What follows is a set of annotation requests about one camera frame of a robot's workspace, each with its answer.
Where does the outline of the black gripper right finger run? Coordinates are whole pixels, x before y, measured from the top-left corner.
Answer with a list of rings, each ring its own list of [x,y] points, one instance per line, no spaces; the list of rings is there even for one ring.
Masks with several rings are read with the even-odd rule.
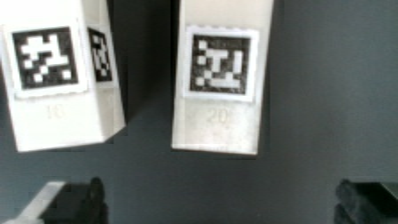
[[[398,183],[342,180],[335,224],[398,224]]]

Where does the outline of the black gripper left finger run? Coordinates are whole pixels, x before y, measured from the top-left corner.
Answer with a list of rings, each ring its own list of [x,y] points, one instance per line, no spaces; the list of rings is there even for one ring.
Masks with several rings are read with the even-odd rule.
[[[18,224],[109,224],[105,185],[52,181],[20,213]]]

